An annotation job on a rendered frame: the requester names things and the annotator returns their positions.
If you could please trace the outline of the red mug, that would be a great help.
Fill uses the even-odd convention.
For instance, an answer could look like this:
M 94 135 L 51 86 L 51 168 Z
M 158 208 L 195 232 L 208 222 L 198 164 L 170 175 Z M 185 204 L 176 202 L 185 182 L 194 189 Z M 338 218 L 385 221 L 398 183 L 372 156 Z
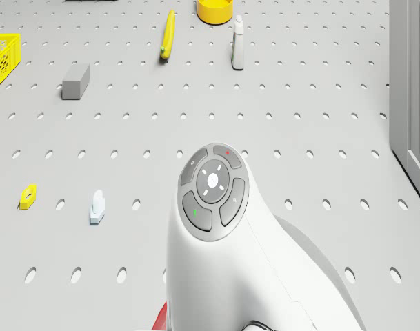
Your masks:
M 168 304 L 167 302 L 164 303 L 162 308 L 160 309 L 157 318 L 152 326 L 153 330 L 165 330 L 166 329 L 166 320 L 167 320 L 167 311 L 168 311 Z

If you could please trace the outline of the white bolt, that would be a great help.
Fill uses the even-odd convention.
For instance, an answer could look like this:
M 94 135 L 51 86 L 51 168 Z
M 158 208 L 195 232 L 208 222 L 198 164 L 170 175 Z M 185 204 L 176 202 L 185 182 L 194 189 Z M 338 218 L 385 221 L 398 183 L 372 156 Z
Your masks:
M 102 190 L 97 190 L 93 195 L 92 206 L 90 208 L 90 224 L 98 225 L 105 215 L 105 198 Z

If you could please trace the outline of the small white bottle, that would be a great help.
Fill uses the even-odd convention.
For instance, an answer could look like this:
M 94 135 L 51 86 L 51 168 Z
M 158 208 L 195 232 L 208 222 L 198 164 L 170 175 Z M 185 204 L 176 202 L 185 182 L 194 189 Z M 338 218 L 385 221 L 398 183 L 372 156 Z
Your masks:
M 241 15 L 237 15 L 234 21 L 234 34 L 232 42 L 231 63 L 235 70 L 244 69 L 244 50 L 243 50 L 244 24 Z

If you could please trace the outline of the banana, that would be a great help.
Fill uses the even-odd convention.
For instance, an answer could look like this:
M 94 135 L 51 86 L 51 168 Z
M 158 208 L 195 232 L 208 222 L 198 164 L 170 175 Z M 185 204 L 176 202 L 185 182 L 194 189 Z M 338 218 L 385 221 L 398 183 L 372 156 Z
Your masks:
M 170 10 L 166 21 L 166 26 L 163 35 L 163 41 L 160 48 L 160 57 L 163 60 L 167 60 L 170 57 L 172 51 L 172 44 L 174 41 L 174 28 L 175 28 L 175 13 L 174 10 Z

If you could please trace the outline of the yellow bowl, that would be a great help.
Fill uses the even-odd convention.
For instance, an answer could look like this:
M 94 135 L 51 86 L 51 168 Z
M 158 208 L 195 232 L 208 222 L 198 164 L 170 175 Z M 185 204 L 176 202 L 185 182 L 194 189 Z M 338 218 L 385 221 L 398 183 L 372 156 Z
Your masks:
M 226 23 L 233 15 L 233 0 L 197 0 L 197 14 L 212 25 Z

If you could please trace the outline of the grey cube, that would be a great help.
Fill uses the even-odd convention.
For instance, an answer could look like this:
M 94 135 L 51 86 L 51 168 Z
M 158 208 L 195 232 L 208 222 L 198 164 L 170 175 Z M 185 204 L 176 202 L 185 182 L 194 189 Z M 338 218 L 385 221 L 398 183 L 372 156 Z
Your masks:
M 62 82 L 62 99 L 80 99 L 90 81 L 90 65 L 78 63 L 70 66 Z

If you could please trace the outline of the yellow nut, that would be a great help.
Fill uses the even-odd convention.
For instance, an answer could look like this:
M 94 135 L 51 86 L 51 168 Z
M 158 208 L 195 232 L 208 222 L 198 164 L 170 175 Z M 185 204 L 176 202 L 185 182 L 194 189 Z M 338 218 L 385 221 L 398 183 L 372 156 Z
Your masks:
M 36 200 L 37 195 L 37 185 L 30 184 L 26 189 L 21 193 L 21 198 L 19 202 L 20 210 L 27 210 Z

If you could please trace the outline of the white cabinet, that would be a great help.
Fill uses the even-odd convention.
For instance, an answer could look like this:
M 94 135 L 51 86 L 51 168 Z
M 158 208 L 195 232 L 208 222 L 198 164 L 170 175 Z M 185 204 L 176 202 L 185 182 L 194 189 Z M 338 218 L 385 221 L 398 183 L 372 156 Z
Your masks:
M 390 147 L 420 194 L 420 0 L 390 0 Z

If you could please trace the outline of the yellow basket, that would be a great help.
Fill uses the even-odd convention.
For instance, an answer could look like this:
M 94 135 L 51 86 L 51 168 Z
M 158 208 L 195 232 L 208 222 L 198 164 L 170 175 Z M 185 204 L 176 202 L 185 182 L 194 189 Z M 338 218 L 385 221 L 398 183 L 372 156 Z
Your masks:
M 21 60 L 21 35 L 0 34 L 0 84 Z

